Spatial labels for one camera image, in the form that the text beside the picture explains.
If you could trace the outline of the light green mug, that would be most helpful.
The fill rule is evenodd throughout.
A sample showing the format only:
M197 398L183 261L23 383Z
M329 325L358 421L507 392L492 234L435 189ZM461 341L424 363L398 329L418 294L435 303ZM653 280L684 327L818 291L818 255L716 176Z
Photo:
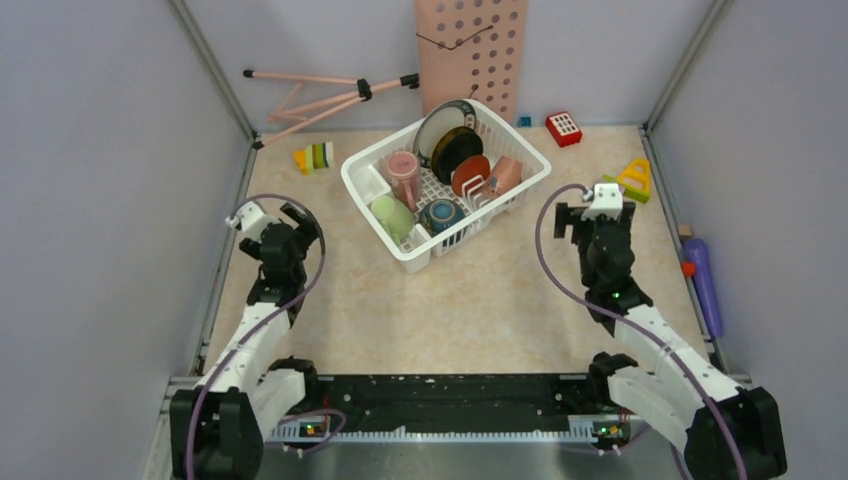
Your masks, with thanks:
M415 217L408 207L391 196L376 198L371 212L391 240L399 245L413 230Z

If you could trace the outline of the salmon mug white interior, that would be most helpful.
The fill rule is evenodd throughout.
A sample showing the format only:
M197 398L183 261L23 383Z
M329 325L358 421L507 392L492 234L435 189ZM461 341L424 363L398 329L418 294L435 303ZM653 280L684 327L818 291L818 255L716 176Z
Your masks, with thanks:
M508 156L501 156L492 168L482 193L497 198L518 186L522 181L523 163Z

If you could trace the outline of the pink patterned mug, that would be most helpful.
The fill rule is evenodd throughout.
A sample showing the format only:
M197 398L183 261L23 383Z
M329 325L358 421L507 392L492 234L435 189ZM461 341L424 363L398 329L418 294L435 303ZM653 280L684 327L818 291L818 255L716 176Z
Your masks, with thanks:
M421 197L421 170L418 158L408 151L394 152L384 162L384 175L394 197L411 212L417 212Z

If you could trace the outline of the white plastic dish rack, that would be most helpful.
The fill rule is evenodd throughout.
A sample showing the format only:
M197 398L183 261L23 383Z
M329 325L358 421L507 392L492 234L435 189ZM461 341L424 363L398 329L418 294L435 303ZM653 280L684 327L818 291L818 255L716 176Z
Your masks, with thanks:
M415 150L415 138L425 123L423 119L353 154L341 165L341 176L353 202L388 252L410 274L425 268L433 256L442 256L468 242L496 216L524 204L526 198L537 191L537 185L552 171L549 160L488 106L469 99L460 110L465 114L476 114L474 130L483 140L487 158L497 161L505 155L522 163L522 182L496 199L489 200L482 196L464 198L455 195L451 187L439 182L433 173L423 171L421 199L417 206L423 207L437 199L448 199L458 203L465 213L464 219L443 233L433 236L417 225L406 238L394 241L371 211L374 200L393 194L390 182L384 175L385 161L396 152Z

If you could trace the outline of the brown ceramic bowl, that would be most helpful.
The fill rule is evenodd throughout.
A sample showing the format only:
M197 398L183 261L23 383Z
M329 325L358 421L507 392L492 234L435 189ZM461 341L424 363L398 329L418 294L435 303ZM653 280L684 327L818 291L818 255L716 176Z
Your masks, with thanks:
M461 205L450 199L436 199L427 203L419 212L418 220L423 228L436 236L465 219Z

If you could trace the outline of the black plate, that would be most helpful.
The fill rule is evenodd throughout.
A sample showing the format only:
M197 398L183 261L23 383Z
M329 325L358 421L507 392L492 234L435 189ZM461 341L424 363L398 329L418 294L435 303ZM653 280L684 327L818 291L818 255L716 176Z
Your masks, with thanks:
M484 151L481 136L472 128L459 126L448 131L437 143L431 158L431 170L444 185L458 166L468 158L481 155Z

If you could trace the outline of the white plate green rim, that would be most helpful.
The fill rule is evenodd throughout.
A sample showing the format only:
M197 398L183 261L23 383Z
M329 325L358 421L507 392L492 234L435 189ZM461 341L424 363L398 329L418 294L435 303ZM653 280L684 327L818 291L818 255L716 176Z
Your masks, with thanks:
M429 168L436 145L450 130L466 126L474 128L477 112L465 99L451 100L432 110L419 126L412 152L417 156L422 168Z

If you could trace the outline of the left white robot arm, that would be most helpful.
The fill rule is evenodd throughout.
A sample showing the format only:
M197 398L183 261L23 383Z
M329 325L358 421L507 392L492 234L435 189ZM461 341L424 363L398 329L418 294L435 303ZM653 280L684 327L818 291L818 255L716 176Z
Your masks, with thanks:
M311 362L271 356L317 282L304 262L313 243L326 245L323 232L298 202L284 202L275 217L260 199L245 200L226 220L243 235L240 250L259 263L237 329L210 371L168 407L176 479L255 478L278 422L320 401L320 386L307 377Z

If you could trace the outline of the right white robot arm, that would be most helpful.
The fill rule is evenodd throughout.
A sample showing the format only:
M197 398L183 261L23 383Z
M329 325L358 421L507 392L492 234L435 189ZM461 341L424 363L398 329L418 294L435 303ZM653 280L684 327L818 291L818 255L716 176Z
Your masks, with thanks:
M589 404L618 406L641 417L683 457L693 479L775 479L788 470L781 418L773 395L746 388L685 341L632 275L635 205L559 203L554 235L577 248L582 295L552 282L592 319L647 362L600 353L590 366Z

